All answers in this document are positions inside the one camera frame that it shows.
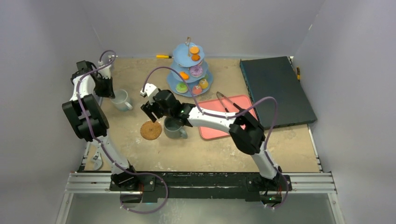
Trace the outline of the white ceramic mug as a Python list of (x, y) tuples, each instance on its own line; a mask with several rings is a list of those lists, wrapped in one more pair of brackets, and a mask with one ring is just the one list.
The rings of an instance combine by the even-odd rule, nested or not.
[(111, 99), (111, 102), (115, 108), (122, 112), (127, 112), (133, 109), (132, 100), (126, 90), (115, 90), (114, 94), (115, 98)]

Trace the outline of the grey-green ceramic mug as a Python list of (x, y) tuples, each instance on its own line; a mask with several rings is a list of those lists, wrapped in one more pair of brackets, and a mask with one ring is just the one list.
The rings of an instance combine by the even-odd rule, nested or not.
[(170, 139), (188, 138), (188, 134), (184, 128), (170, 118), (164, 120), (164, 132)]

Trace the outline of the green frosted donut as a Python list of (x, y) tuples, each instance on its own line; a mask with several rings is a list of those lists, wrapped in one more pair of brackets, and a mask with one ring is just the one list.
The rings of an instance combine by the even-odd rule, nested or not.
[(181, 94), (184, 94), (184, 93), (188, 92), (188, 90), (189, 90), (188, 85), (185, 84), (184, 82), (177, 83), (175, 89), (176, 89), (176, 92), (181, 93)]

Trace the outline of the woven rattan coaster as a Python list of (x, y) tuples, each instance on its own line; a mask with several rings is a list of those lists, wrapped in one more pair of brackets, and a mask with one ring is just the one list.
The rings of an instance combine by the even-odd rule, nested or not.
[(155, 140), (162, 133), (162, 126), (159, 122), (147, 121), (140, 128), (142, 138), (146, 140)]

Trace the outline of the pink cupcake with cream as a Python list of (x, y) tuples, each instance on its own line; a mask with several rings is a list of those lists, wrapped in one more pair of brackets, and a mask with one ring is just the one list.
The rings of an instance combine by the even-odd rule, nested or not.
[(193, 88), (192, 88), (192, 93), (193, 93), (193, 95), (195, 95), (195, 96), (201, 94), (202, 91), (203, 91), (203, 89), (202, 89), (202, 87), (201, 87), (200, 85), (195, 85), (195, 86), (193, 86)]

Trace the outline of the orange fish-shaped biscuit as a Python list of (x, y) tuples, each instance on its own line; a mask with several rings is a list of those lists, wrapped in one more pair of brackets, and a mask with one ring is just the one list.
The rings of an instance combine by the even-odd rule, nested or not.
[(179, 72), (179, 74), (180, 74), (180, 76), (181, 76), (181, 78), (183, 80), (189, 80), (190, 79), (190, 75), (185, 73), (184, 71)]

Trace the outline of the yellow cupcake with cream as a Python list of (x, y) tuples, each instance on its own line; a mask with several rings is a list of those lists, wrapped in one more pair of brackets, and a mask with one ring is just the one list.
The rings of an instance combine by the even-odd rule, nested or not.
[(199, 86), (200, 86), (200, 88), (202, 89), (202, 90), (204, 90), (204, 89), (207, 89), (208, 88), (208, 86), (209, 86), (209, 82), (206, 80), (206, 79), (201, 79), (200, 81), (199, 81)]

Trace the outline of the pink rectangular tray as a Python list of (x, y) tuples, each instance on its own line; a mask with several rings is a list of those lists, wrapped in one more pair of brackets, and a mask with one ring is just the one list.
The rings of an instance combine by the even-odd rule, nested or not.
[[(250, 107), (252, 105), (250, 98), (247, 95), (237, 95), (237, 96), (231, 96), (228, 98), (230, 98), (233, 102), (235, 102), (237, 105), (239, 105), (243, 109), (247, 109), (248, 107)], [(225, 102), (225, 104), (231, 112), (238, 113), (238, 110), (235, 109), (233, 106), (231, 106), (229, 103)], [(218, 102), (217, 98), (212, 99), (212, 100), (201, 101), (198, 103), (198, 105), (203, 109), (225, 112), (223, 107)], [(200, 132), (200, 136), (204, 140), (215, 140), (215, 139), (230, 136), (226, 132), (223, 132), (220, 130), (215, 130), (215, 129), (208, 128), (208, 127), (199, 127), (199, 132)]]

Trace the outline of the purple frosted donut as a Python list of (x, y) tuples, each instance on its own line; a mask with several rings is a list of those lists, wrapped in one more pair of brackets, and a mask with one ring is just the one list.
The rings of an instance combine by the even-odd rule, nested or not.
[(201, 65), (195, 65), (189, 69), (192, 77), (200, 77), (203, 74), (203, 68)]

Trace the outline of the black food tongs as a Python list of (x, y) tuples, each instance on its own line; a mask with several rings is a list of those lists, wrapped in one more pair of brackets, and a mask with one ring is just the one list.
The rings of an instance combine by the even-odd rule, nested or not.
[(223, 93), (217, 91), (216, 92), (216, 97), (220, 105), (223, 107), (225, 112), (231, 112), (229, 108), (226, 106), (225, 102), (229, 103), (231, 106), (233, 106), (235, 109), (238, 110), (238, 112), (243, 111), (243, 108), (237, 105), (235, 102), (233, 102), (230, 98), (225, 96)]

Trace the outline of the blue three-tier cake stand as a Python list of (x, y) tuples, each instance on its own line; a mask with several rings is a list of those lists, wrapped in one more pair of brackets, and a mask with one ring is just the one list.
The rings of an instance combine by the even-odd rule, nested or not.
[(214, 78), (205, 61), (204, 50), (193, 43), (190, 37), (176, 46), (172, 58), (167, 83), (174, 93), (191, 97), (201, 95), (210, 89)]

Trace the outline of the brown chocolate chip cookie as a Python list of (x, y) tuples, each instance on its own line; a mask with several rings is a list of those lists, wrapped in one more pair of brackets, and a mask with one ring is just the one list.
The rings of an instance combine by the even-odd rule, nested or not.
[(191, 56), (191, 60), (194, 62), (198, 62), (201, 59), (199, 54), (194, 54)]

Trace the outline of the round orange sandwich biscuit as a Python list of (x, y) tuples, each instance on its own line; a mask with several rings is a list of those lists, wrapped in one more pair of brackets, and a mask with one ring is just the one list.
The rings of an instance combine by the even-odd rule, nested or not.
[(199, 52), (200, 52), (200, 49), (199, 49), (198, 46), (192, 46), (192, 47), (189, 48), (189, 53), (190, 54), (196, 55)]

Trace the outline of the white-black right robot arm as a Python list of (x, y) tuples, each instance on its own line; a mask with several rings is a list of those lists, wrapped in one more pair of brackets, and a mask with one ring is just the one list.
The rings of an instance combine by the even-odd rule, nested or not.
[(250, 113), (250, 108), (235, 112), (202, 109), (198, 105), (181, 103), (170, 90), (160, 90), (148, 84), (140, 95), (148, 101), (141, 107), (152, 122), (166, 117), (179, 126), (208, 127), (231, 136), (237, 149), (252, 157), (259, 169), (263, 186), (273, 190), (280, 185), (278, 165), (267, 150), (270, 134)]

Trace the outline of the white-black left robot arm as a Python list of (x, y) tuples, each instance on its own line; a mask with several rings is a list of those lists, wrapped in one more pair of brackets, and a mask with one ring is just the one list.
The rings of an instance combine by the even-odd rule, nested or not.
[(139, 178), (134, 167), (112, 143), (109, 122), (95, 98), (115, 98), (110, 68), (98, 70), (92, 62), (80, 61), (77, 69), (71, 77), (72, 97), (62, 104), (62, 110), (77, 137), (92, 143), (98, 153), (107, 158), (112, 183), (133, 191), (139, 186)]

